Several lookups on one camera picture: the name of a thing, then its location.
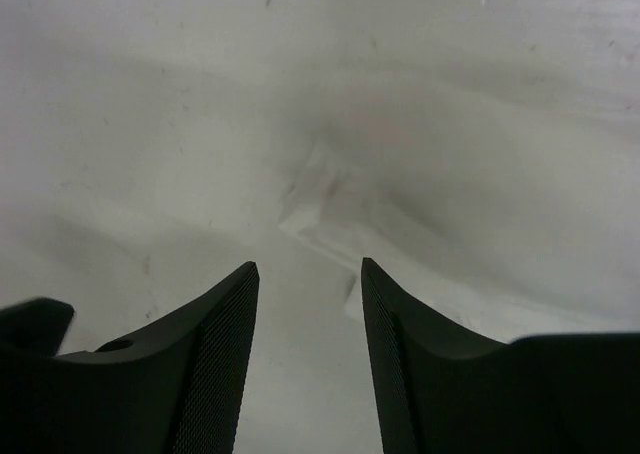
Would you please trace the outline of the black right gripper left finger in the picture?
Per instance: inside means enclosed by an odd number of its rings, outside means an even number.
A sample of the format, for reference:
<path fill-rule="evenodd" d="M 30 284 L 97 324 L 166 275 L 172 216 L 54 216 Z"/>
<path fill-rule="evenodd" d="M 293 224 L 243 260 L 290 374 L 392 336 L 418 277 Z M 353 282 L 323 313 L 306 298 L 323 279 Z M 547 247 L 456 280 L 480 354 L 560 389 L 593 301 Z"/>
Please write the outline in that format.
<path fill-rule="evenodd" d="M 73 307 L 1 312 L 5 453 L 229 453 L 255 329 L 247 262 L 205 294 L 93 352 L 61 354 Z"/>

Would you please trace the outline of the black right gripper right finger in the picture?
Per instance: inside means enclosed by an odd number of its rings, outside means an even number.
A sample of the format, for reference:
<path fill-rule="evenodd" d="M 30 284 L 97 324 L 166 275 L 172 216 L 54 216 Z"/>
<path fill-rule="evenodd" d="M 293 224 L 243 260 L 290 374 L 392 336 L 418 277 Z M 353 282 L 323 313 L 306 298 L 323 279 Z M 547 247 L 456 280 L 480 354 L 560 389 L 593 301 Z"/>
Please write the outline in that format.
<path fill-rule="evenodd" d="M 407 293 L 374 260 L 362 303 L 387 453 L 635 453 L 639 337 L 501 343 Z"/>

